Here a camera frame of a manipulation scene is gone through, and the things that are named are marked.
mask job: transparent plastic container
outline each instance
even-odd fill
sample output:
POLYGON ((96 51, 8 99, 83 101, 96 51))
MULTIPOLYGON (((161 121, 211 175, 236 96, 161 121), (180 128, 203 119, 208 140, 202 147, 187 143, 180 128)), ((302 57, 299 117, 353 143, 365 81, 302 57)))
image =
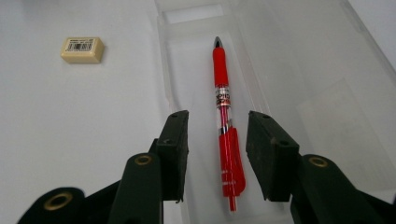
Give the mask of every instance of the transparent plastic container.
POLYGON ((248 111, 271 115, 301 154, 333 160, 360 190, 396 190, 396 74, 347 0, 156 0, 166 97, 187 109, 183 223, 292 223, 266 202, 245 152, 248 111), (222 197, 212 50, 227 55, 247 187, 222 197))

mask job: screw hole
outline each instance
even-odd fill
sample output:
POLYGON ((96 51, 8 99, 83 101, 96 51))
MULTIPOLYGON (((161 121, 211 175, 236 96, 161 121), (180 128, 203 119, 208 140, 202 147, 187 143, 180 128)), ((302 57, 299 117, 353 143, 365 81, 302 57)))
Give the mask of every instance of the screw hole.
POLYGON ((139 156, 138 158, 134 159, 134 163, 138 165, 147 165, 151 163, 152 158, 147 155, 139 156))
POLYGON ((55 211, 65 207, 73 199, 73 194, 65 191, 52 196, 44 203, 44 209, 48 211, 55 211))
POLYGON ((319 157, 311 157, 309 158, 309 162, 311 162, 312 164, 316 165, 317 167, 320 168, 324 168, 327 167, 329 165, 329 163, 327 163, 327 161, 323 160, 322 158, 319 157))
POLYGON ((280 141, 280 145, 282 145, 282 146, 288 146, 288 145, 289 145, 289 142, 287 142, 287 141, 285 141, 285 140, 281 140, 281 141, 280 141))
POLYGON ((163 140, 163 142, 164 142, 165 144, 172 144, 172 143, 173 143, 173 140, 167 138, 167 139, 163 140))

